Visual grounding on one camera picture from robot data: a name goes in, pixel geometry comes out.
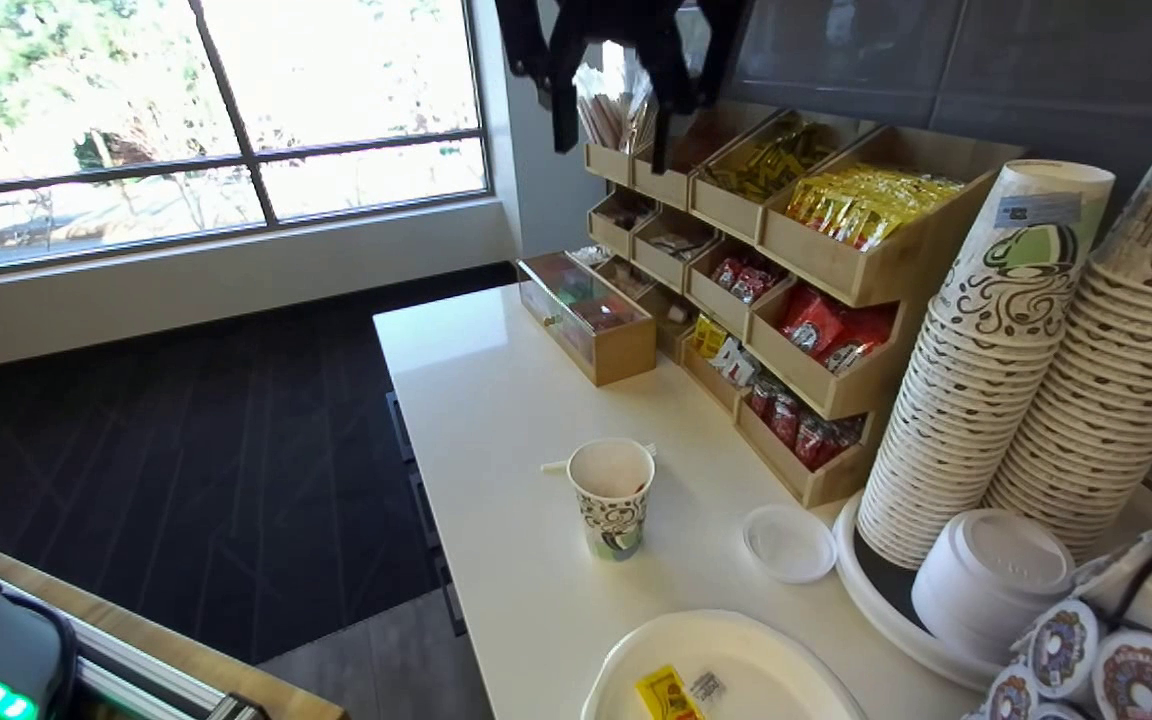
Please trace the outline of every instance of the yellow snack package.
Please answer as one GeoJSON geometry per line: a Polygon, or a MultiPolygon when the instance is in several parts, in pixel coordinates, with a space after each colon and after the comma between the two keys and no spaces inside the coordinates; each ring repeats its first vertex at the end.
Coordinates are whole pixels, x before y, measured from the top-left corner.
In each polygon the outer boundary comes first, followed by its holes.
{"type": "Polygon", "coordinates": [[[664,662],[635,681],[650,720],[700,720],[680,675],[664,662]]]}

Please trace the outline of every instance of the coffee pod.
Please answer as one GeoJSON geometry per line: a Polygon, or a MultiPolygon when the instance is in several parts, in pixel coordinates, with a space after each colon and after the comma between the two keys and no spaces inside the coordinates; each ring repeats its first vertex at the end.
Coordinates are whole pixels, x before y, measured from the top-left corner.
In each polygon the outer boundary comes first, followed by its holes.
{"type": "Polygon", "coordinates": [[[1106,720],[1152,716],[1152,635],[1114,630],[1101,646],[1093,682],[1106,720]]]}
{"type": "Polygon", "coordinates": [[[1041,711],[1041,682],[1025,662],[1009,662],[986,697],[981,720],[1034,720],[1041,711]]]}
{"type": "Polygon", "coordinates": [[[1029,641],[1029,672],[1050,701],[1093,704],[1093,672],[1106,642],[1106,624],[1085,598],[1050,608],[1029,641]]]}
{"type": "Polygon", "coordinates": [[[1089,720],[1089,716],[1067,704],[1041,704],[1036,720],[1089,720]]]}

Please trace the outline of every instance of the white plate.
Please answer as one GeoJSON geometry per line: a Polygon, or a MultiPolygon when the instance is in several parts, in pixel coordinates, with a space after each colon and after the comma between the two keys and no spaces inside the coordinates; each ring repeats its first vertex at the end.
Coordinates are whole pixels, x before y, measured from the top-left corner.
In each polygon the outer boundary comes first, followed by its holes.
{"type": "Polygon", "coordinates": [[[703,720],[862,720],[846,682],[791,635],[739,610],[674,610],[629,630],[608,656],[582,720],[645,720],[635,681],[677,669],[686,692],[712,672],[723,689],[694,697],[703,720]]]}
{"type": "Polygon", "coordinates": [[[855,560],[855,507],[862,497],[851,497],[839,512],[839,519],[831,522],[831,543],[839,551],[839,579],[851,594],[851,602],[862,608],[862,614],[889,635],[889,642],[897,642],[903,656],[920,658],[923,669],[933,669],[937,675],[964,682],[973,692],[990,692],[990,682],[996,681],[1001,662],[978,658],[961,646],[942,642],[933,630],[923,630],[916,619],[900,614],[866,577],[862,560],[855,560]]]}

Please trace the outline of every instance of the snack display rack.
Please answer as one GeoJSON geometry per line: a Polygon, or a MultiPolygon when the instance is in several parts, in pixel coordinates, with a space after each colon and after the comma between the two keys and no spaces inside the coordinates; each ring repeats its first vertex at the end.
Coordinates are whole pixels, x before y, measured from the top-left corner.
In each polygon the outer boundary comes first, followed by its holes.
{"type": "Polygon", "coordinates": [[[872,121],[850,121],[850,116],[821,116],[821,110],[727,110],[727,128],[744,121],[744,130],[731,130],[727,143],[720,143],[712,154],[687,154],[694,162],[669,162],[664,176],[653,176],[650,161],[629,161],[629,170],[602,170],[613,166],[613,161],[602,150],[590,150],[590,170],[613,181],[613,194],[593,209],[593,240],[602,253],[629,258],[645,275],[653,275],[660,289],[680,290],[696,312],[715,321],[739,349],[765,365],[787,390],[798,390],[817,415],[825,418],[850,418],[866,415],[866,430],[851,449],[836,450],[828,463],[808,469],[798,450],[782,443],[782,437],[770,428],[765,415],[755,415],[739,386],[731,386],[720,371],[710,368],[710,355],[677,350],[677,361],[720,401],[731,407],[731,418],[739,437],[765,454],[765,463],[782,475],[782,485],[802,505],[828,505],[850,491],[855,491],[872,469],[878,443],[886,437],[886,418],[894,413],[909,349],[920,331],[927,296],[942,289],[964,232],[973,226],[973,217],[981,200],[990,194],[990,184],[1006,161],[1015,161],[1021,149],[994,143],[994,139],[969,139],[969,137],[946,137],[946,130],[916,130],[916,128],[886,128],[872,121]],[[785,217],[787,186],[778,186],[765,200],[739,194],[712,181],[712,166],[727,154],[755,154],[748,149],[770,143],[770,130],[785,121],[808,121],[821,125],[828,137],[828,154],[821,154],[812,166],[850,166],[850,162],[880,162],[900,166],[916,176],[946,176],[956,181],[961,193],[927,209],[920,221],[900,223],[886,243],[878,246],[851,246],[846,240],[831,240],[791,217],[785,217]],[[635,221],[623,226],[623,235],[608,240],[608,204],[615,209],[632,194],[658,200],[658,217],[635,221]],[[687,258],[677,253],[664,253],[658,235],[669,232],[694,232],[700,243],[710,235],[720,235],[715,243],[703,243],[687,258]],[[761,258],[772,258],[785,266],[785,281],[772,285],[755,304],[737,298],[727,289],[720,289],[710,271],[715,257],[748,246],[761,258]],[[894,309],[894,331],[889,340],[862,355],[855,365],[831,371],[804,349],[798,349],[782,329],[778,315],[785,312],[785,296],[791,289],[817,289],[831,296],[846,309],[894,309]]]}

